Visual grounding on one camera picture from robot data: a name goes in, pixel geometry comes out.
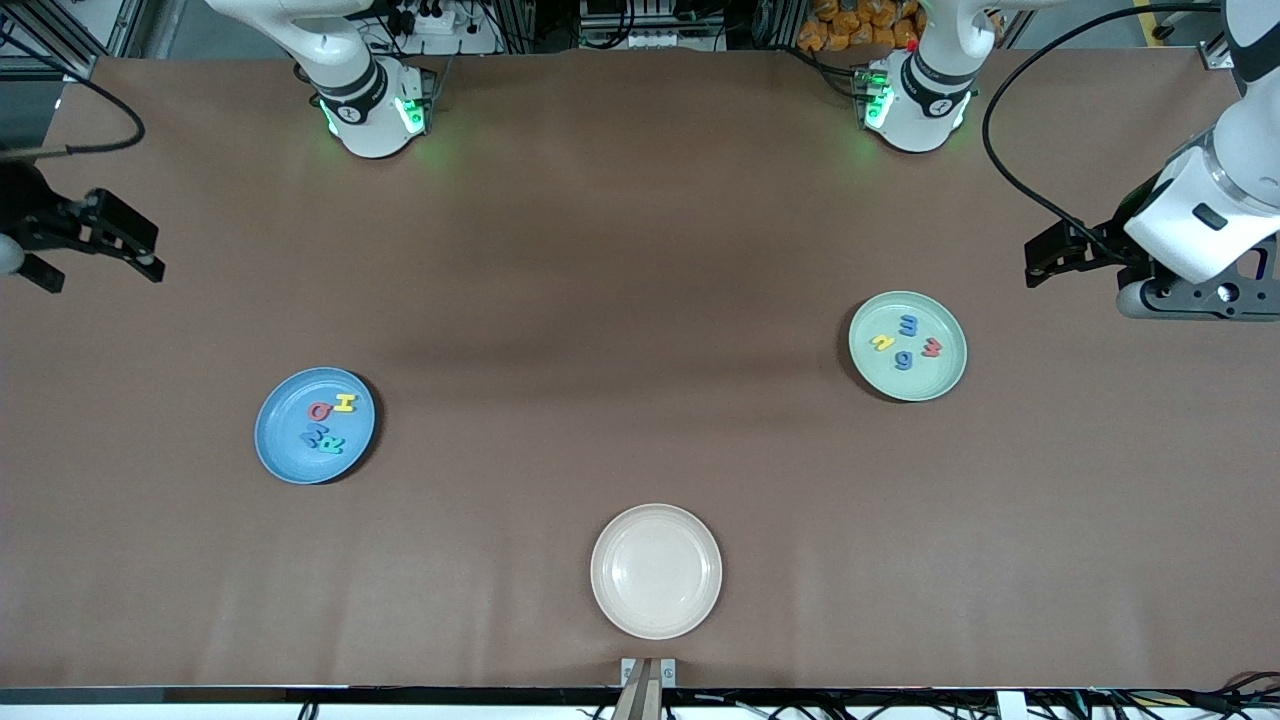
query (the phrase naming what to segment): table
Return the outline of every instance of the table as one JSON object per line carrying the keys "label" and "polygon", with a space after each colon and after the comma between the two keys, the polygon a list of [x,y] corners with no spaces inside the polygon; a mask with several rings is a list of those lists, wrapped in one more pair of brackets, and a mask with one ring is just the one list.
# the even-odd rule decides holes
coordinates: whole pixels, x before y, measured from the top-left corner
{"label": "table", "polygon": [[[997,53],[983,87],[1023,54]],[[690,685],[1211,687],[1280,661],[1274,325],[1133,322],[1107,272],[1023,287],[1052,218],[969,122],[856,129],[754,53],[454,63],[430,137],[357,159],[280,61],[104,60],[132,150],[42,164],[160,228],[152,286],[0,283],[0,683],[532,684],[677,657]],[[1233,99],[1192,51],[1062,51],[996,143],[1089,222]],[[70,88],[55,138],[125,120]],[[936,402],[864,391],[859,302],[964,324]],[[257,462],[302,368],[375,386],[357,474]],[[626,507],[700,516],[712,616],[632,639],[588,559]]]}

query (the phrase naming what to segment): white plate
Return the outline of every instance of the white plate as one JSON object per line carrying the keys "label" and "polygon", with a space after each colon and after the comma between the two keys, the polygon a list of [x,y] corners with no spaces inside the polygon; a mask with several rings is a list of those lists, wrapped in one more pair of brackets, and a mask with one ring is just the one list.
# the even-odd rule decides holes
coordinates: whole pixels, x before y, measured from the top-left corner
{"label": "white plate", "polygon": [[672,505],[618,515],[591,552],[591,592],[604,615],[646,641],[680,637],[707,619],[721,588],[721,556],[707,525]]}

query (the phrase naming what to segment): plate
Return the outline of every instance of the plate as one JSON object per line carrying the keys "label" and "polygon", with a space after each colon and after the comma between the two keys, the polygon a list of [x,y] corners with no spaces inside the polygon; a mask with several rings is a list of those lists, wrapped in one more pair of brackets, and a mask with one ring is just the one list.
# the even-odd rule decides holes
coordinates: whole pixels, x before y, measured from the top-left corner
{"label": "plate", "polygon": [[614,518],[591,552],[591,592],[618,629],[666,641],[696,628],[719,597],[721,555],[707,525],[672,505]]}
{"label": "plate", "polygon": [[287,483],[312,486],[349,470],[369,450],[374,396],[338,368],[311,368],[284,380],[257,413],[257,459]]}
{"label": "plate", "polygon": [[941,397],[960,382],[969,346],[941,302],[896,290],[872,297],[854,314],[849,355],[872,387],[919,402]]}

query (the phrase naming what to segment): blue number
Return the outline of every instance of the blue number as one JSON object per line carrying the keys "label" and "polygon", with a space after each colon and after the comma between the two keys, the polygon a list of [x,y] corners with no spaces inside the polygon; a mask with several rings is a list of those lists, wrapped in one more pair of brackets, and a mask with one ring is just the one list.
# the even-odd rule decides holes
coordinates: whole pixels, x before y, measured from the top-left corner
{"label": "blue number", "polygon": [[325,439],[324,434],[329,432],[329,428],[321,425],[320,423],[307,423],[307,432],[300,434],[302,442],[307,443],[307,447],[315,447],[316,443]]}

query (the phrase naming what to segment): light green plate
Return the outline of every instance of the light green plate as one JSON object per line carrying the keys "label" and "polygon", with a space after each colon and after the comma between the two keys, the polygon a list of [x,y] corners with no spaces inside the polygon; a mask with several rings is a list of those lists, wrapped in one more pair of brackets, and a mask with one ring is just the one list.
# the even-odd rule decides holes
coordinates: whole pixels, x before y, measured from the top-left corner
{"label": "light green plate", "polygon": [[[904,316],[915,318],[914,336],[910,319]],[[854,314],[849,354],[872,387],[919,402],[946,395],[960,382],[969,347],[960,323],[942,304],[919,292],[895,290],[872,297]]]}

